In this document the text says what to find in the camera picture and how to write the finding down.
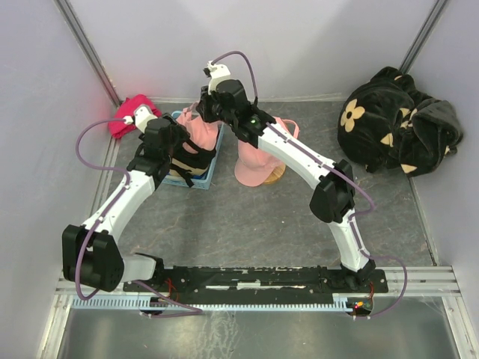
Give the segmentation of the pink cap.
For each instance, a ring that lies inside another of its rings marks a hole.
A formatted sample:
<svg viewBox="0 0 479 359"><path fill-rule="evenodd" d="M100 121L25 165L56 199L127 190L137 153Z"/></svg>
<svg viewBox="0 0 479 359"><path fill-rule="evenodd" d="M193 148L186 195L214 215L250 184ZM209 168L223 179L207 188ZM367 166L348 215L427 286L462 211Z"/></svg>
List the pink cap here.
<svg viewBox="0 0 479 359"><path fill-rule="evenodd" d="M194 115L198 102L184 108L176 121L184 126L189 133L189 143L184 143L183 148L189 153L198 153L199 149L211 151L216 148L216 140L219 133L217 122L206 123L201 115Z"/></svg>
<svg viewBox="0 0 479 359"><path fill-rule="evenodd" d="M243 141L238 141L238 159L234 168L237 181L247 187L258 187L273 169L284 164L276 157Z"/></svg>

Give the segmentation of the black and tan hat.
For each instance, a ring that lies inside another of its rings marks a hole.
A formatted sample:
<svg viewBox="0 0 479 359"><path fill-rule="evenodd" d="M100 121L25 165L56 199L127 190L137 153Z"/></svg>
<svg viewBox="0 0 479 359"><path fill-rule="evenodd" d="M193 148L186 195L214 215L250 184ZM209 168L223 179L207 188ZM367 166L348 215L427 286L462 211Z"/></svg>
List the black and tan hat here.
<svg viewBox="0 0 479 359"><path fill-rule="evenodd" d="M187 140L175 150L169 175L180 177L188 187L193 187L193 179L203 176L216 157L216 148L206 150L191 140Z"/></svg>

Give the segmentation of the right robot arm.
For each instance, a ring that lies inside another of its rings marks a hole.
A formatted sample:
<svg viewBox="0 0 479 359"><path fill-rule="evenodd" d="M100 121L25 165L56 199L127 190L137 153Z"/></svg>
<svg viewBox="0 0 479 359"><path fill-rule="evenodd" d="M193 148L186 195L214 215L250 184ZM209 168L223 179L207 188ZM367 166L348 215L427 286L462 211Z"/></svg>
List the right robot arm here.
<svg viewBox="0 0 479 359"><path fill-rule="evenodd" d="M309 184L314 191L310 210L329 226L340 253L340 268L330 284L351 292L368 287L376 264L356 223L354 196L359 187L349 162L327 159L294 138L278 120L247 99L236 79L203 86L197 110L205 121L225 123L239 140L274 156Z"/></svg>

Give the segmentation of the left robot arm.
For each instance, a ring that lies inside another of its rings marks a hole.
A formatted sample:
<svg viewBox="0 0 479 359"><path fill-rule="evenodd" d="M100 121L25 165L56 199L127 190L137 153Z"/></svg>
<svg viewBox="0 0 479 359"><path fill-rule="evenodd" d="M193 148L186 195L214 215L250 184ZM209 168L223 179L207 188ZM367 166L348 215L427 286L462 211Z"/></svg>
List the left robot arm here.
<svg viewBox="0 0 479 359"><path fill-rule="evenodd" d="M168 175L174 152L182 148L189 133L171 115L147 122L141 143L118 187L83 224L68 225L62 233L62 263L66 280L74 282L83 299L82 286L111 292L120 283L139 280L148 291L165 285L165 273L157 258L134 254L124 257L118 249L120 236L140 205Z"/></svg>

